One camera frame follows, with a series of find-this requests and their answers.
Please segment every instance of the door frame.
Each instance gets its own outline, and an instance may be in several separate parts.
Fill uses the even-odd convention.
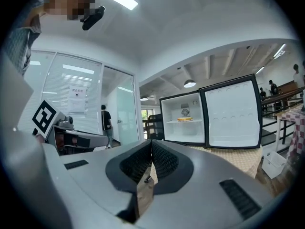
[[[136,123],[137,123],[137,129],[138,129],[138,139],[139,141],[144,141],[144,131],[143,131],[143,128],[142,128],[142,115],[141,115],[141,101],[140,101],[140,86],[139,86],[139,80],[138,80],[138,77],[135,73],[133,72],[130,72],[128,70],[125,70],[125,69],[122,69],[120,67],[117,67],[115,65],[112,65],[110,63],[107,63],[107,62],[104,62],[104,61],[100,61],[100,60],[96,60],[96,59],[93,59],[93,58],[90,58],[90,57],[86,57],[86,56],[82,56],[82,55],[79,55],[79,54],[74,54],[74,53],[69,53],[69,52],[63,52],[63,51],[55,51],[55,50],[47,50],[47,49],[35,49],[33,48],[32,49],[33,52],[51,52],[51,53],[55,53],[55,54],[65,54],[65,55],[68,55],[68,56],[72,56],[72,57],[76,57],[76,58],[80,58],[82,60],[88,60],[88,61],[91,61],[91,62],[95,62],[97,64],[100,64],[101,65],[101,71],[100,71],[100,83],[99,83],[99,99],[98,99],[98,102],[101,103],[101,96],[102,96],[102,77],[103,77],[103,72],[104,72],[104,67],[107,66],[108,68],[111,68],[113,70],[116,70],[116,71],[120,71],[122,73],[125,73],[125,74],[128,74],[128,75],[131,75],[133,77],[133,91],[134,91],[134,104],[135,104],[135,112],[136,112]],[[101,106],[100,104],[97,106],[97,118],[98,118],[98,125],[99,125],[99,132],[100,134],[102,134],[102,123],[101,120],[102,117],[101,117]]]

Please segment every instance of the table leg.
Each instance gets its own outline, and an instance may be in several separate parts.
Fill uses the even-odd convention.
[[[275,138],[275,151],[277,152],[278,143],[281,137],[281,119],[277,118],[276,138]]]

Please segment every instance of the table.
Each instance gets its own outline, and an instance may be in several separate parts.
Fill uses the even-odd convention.
[[[277,131],[276,131],[276,139],[275,139],[276,151],[278,148],[278,142],[280,140],[281,120],[295,122],[295,130],[289,146],[287,158],[290,156],[291,152],[295,149],[298,154],[301,154],[302,151],[305,151],[305,138],[304,138],[305,112],[301,111],[302,107],[303,104],[299,104],[294,108],[276,114],[277,116]]]
[[[262,159],[263,148],[253,148],[253,149],[221,149],[221,148],[203,148],[197,146],[188,146],[189,148],[194,148],[201,150],[203,152],[209,152],[215,154],[226,161],[230,162],[232,165],[236,166],[252,178],[255,178],[257,173],[257,168]],[[155,184],[158,183],[158,178],[154,165],[152,164],[151,177]]]

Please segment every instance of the wooden floor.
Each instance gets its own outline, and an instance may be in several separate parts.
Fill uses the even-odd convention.
[[[281,153],[283,157],[286,158],[287,151]],[[257,174],[255,179],[260,182],[266,189],[270,192],[273,197],[278,196],[282,192],[286,191],[296,176],[298,166],[300,165],[300,156],[294,155],[290,158],[282,173],[275,177],[274,179],[270,179],[269,176],[262,169],[263,160],[258,166]],[[149,176],[151,168],[149,167],[141,181],[138,184],[138,206],[140,216],[146,211],[149,205],[153,202],[153,186],[154,180],[152,178],[149,179],[149,183],[144,183],[144,180]]]

